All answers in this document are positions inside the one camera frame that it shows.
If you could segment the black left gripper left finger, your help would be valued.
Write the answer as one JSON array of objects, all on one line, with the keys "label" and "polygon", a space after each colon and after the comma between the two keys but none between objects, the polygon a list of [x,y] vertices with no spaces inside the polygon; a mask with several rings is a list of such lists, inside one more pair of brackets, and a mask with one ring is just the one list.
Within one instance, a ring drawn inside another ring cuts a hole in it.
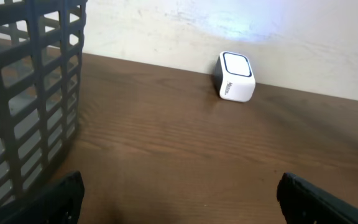
[{"label": "black left gripper left finger", "polygon": [[10,202],[0,208],[3,223],[77,224],[85,186],[80,171],[73,171],[38,192]]}]

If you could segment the grey plastic shopping basket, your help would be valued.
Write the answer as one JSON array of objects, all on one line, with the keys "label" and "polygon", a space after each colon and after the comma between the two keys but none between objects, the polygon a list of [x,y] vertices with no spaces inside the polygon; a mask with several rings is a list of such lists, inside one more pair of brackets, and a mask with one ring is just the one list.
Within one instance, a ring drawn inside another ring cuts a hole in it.
[{"label": "grey plastic shopping basket", "polygon": [[0,207],[35,192],[78,129],[85,0],[0,1]]}]

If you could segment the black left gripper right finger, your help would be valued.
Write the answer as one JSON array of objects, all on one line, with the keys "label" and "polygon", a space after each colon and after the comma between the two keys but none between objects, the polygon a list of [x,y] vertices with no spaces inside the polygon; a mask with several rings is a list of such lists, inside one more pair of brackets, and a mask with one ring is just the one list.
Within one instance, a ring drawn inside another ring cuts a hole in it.
[{"label": "black left gripper right finger", "polygon": [[291,172],[283,173],[277,200],[287,223],[358,223],[358,208]]}]

